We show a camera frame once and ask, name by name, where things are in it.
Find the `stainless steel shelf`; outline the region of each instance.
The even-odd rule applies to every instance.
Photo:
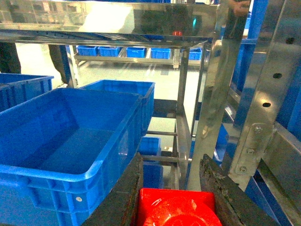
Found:
[[[101,61],[101,62],[119,62],[131,64],[159,64],[159,65],[174,65],[174,59],[156,59],[151,58],[151,50],[148,49],[145,58],[127,57],[126,49],[123,48],[117,57],[112,56],[80,56],[78,53],[74,55],[76,64],[80,61]],[[190,60],[189,65],[200,66],[200,60]]]
[[[216,10],[196,4],[0,0],[0,40],[190,47],[213,37]],[[183,36],[173,36],[174,31]]]

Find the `screw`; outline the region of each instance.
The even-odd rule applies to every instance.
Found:
[[[254,149],[248,149],[246,152],[247,152],[248,154],[254,154],[255,150],[254,150]]]
[[[247,169],[246,169],[246,167],[242,166],[239,168],[239,171],[242,173],[245,173],[245,172],[247,172]]]
[[[78,202],[82,202],[82,201],[83,201],[83,199],[80,198],[80,197],[76,197],[75,199],[76,199],[76,201],[78,201]]]
[[[255,133],[261,133],[262,130],[263,129],[260,126],[256,126],[255,129],[254,129]]]

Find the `storage rack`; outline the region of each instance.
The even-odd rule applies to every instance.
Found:
[[[265,26],[261,30],[255,49],[256,54],[246,79],[246,85],[253,90],[253,99],[252,96],[250,98],[244,93],[240,96],[235,90],[230,90],[228,95],[240,42],[220,39],[221,26],[230,22],[226,20],[229,9],[227,1],[221,1],[220,5],[56,0],[11,2],[18,6],[13,13],[6,1],[0,0],[2,41],[60,45],[145,46],[173,48],[177,51],[185,49],[181,57],[177,101],[157,99],[154,106],[155,117],[176,120],[175,131],[173,133],[149,131],[150,134],[173,136],[173,152],[171,155],[163,152],[159,157],[145,156],[145,159],[157,160],[162,164],[173,166],[172,188],[200,190],[199,162],[203,154],[213,156],[224,109],[228,103],[230,110],[227,109],[226,113],[231,122],[228,123],[227,130],[231,138],[239,142],[234,156],[224,158],[224,169],[243,190],[257,169],[292,225],[300,225],[300,180],[296,178],[300,178],[301,166],[291,162],[300,162],[301,143],[285,128],[275,124],[287,87],[301,57],[301,30],[295,28],[301,20],[299,0],[269,0]],[[138,17],[135,18],[135,29],[128,32],[119,30],[108,32],[105,29],[97,29],[97,27],[90,29],[84,26],[86,17],[95,13],[93,9],[106,6],[111,7],[112,13],[114,8],[118,7],[133,9]],[[154,32],[144,30],[142,25],[149,25],[149,23],[143,19],[141,13],[135,12],[151,14],[155,12],[158,16],[157,20],[153,21],[154,27],[163,29]],[[196,16],[202,16],[202,21],[205,21],[198,31],[194,30],[192,23]],[[179,30],[183,32],[183,36],[172,35],[174,31]],[[161,35],[162,40],[147,39],[145,35],[150,33]],[[195,150],[190,158],[191,134],[183,101],[189,65],[189,48],[196,45],[204,45],[203,48],[211,50],[211,55],[208,68],[204,68],[205,54],[200,64],[200,78],[206,76],[206,83],[197,132],[192,136],[196,138]],[[231,62],[227,61],[229,56],[233,56]],[[69,62],[75,64],[75,59],[69,58]],[[282,79],[276,80],[273,77],[277,73],[283,75]],[[69,85],[76,87],[74,74],[70,73],[70,77]],[[239,106],[245,103],[249,103],[250,106],[244,109],[246,121],[241,128],[235,127],[233,122],[235,116],[240,113]],[[293,159],[288,159],[287,156],[293,156]]]
[[[132,64],[159,64],[159,65],[172,65],[174,69],[178,69],[180,62],[180,51],[174,51],[170,59],[154,59],[151,58],[151,49],[147,49],[145,58],[127,57],[126,48],[123,48],[117,57],[112,56],[80,56],[74,50],[75,64],[78,66],[81,61],[102,61],[102,62],[119,62],[119,63],[132,63]],[[200,60],[189,60],[188,65],[199,66]]]

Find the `floor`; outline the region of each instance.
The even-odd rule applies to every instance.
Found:
[[[53,88],[62,84],[59,72],[54,68],[50,59],[47,45],[17,44],[22,73],[35,75],[52,75]],[[176,100],[179,85],[179,70],[171,65],[142,65],[110,62],[86,62],[78,67],[79,87],[97,80],[128,80],[128,81],[153,81],[155,86],[155,98]],[[194,104],[198,85],[198,67],[190,66],[187,82],[184,106],[189,127],[191,129]],[[149,130],[174,131],[174,119],[152,118]],[[156,136],[161,138],[162,150],[171,150],[173,137]]]

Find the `red plastic container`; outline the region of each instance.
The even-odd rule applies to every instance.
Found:
[[[138,226],[222,226],[215,215],[214,194],[143,188]]]

